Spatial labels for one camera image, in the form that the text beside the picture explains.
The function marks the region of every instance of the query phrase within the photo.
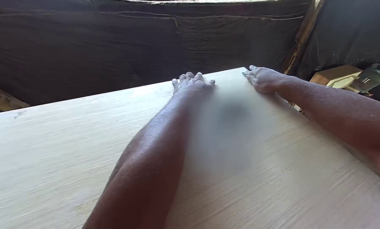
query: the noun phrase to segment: wooden board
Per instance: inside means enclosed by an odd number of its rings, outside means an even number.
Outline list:
[[[167,228],[380,228],[380,178],[244,68],[194,131]],[[80,228],[170,82],[0,113],[0,228]]]

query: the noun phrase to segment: wood grain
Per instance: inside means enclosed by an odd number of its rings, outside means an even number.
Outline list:
[[[380,178],[244,68],[211,73],[167,228],[380,228]],[[170,82],[0,113],[0,228],[80,228]]]

